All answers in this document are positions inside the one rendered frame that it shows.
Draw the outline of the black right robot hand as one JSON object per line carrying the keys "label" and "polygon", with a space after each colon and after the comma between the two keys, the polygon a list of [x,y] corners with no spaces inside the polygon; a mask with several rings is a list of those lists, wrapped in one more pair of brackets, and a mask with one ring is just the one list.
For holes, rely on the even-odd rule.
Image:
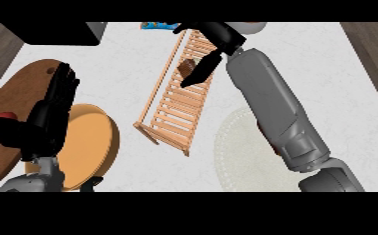
{"label": "black right robot hand", "polygon": [[181,83],[182,87],[206,82],[222,61],[222,54],[232,56],[247,41],[247,38],[225,22],[182,22],[173,33],[179,34],[185,29],[198,30],[216,46],[216,50],[201,59],[191,75]]}

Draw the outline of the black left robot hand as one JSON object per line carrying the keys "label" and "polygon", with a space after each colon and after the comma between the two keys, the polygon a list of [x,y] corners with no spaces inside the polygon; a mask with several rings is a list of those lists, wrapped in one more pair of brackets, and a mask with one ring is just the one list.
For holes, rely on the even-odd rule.
{"label": "black left robot hand", "polygon": [[61,63],[27,121],[0,117],[0,144],[21,150],[23,161],[55,157],[64,147],[79,84],[70,64]]}

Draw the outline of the brown cupcake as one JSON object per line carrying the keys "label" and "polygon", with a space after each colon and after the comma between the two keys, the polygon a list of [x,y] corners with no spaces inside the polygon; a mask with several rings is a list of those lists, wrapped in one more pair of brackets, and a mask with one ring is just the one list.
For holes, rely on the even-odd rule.
{"label": "brown cupcake", "polygon": [[185,59],[181,65],[178,66],[178,70],[184,78],[187,78],[191,75],[195,67],[197,61],[194,59]]}

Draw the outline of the wooden tiered shelf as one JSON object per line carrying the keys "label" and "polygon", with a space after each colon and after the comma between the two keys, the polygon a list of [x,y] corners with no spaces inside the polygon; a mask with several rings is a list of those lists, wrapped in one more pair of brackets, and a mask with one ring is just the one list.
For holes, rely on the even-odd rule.
{"label": "wooden tiered shelf", "polygon": [[[182,88],[184,77],[178,67],[187,59],[203,59],[215,49],[216,46],[198,30],[187,30],[179,34],[139,120],[133,124],[154,144],[167,143],[182,150],[185,155],[190,155],[213,77],[209,77],[204,83]],[[145,124],[163,82],[167,82],[167,86],[151,122]]]}

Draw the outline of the white round placemat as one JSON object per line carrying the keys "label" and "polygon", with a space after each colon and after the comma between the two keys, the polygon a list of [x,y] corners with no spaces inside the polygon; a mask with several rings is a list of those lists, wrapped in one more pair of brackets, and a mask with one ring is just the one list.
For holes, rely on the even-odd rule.
{"label": "white round placemat", "polygon": [[299,192],[299,183],[311,176],[288,170],[247,107],[235,110],[221,125],[215,167],[222,188],[232,192]]}

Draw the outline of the grey round bowl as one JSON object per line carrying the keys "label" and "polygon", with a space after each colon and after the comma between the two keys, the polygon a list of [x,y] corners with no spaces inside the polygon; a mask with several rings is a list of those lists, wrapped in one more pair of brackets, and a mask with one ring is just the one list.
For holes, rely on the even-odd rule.
{"label": "grey round bowl", "polygon": [[228,25],[243,35],[252,35],[252,34],[259,33],[265,29],[266,22],[228,22]]}

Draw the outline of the orange round plate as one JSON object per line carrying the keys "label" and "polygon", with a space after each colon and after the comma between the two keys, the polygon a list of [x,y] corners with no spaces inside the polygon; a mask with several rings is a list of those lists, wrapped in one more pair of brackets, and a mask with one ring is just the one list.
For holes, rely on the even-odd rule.
{"label": "orange round plate", "polygon": [[57,156],[65,175],[64,191],[95,191],[114,163],[119,147],[120,131],[105,111],[92,104],[74,105],[65,144]]}

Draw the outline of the brown wooden cutting board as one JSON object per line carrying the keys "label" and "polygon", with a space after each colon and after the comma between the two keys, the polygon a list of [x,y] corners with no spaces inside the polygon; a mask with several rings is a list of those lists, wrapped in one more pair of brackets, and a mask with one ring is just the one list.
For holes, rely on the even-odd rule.
{"label": "brown wooden cutting board", "polygon": [[[61,62],[43,59],[29,64],[0,87],[0,113],[14,112],[18,121],[27,121],[36,103],[45,98],[51,80]],[[0,144],[0,180],[21,160],[21,150]]]}

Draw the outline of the blue packet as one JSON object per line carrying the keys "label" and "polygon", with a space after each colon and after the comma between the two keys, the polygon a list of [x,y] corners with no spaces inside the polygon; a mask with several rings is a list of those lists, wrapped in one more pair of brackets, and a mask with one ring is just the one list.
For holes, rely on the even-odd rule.
{"label": "blue packet", "polygon": [[175,30],[181,23],[166,23],[166,22],[142,22],[141,29],[144,30]]}

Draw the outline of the black appliance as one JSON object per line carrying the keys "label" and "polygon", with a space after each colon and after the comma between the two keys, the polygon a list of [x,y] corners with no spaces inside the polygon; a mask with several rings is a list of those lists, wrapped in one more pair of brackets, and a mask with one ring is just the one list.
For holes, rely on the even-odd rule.
{"label": "black appliance", "polygon": [[8,26],[30,45],[98,46],[107,22],[33,22]]}

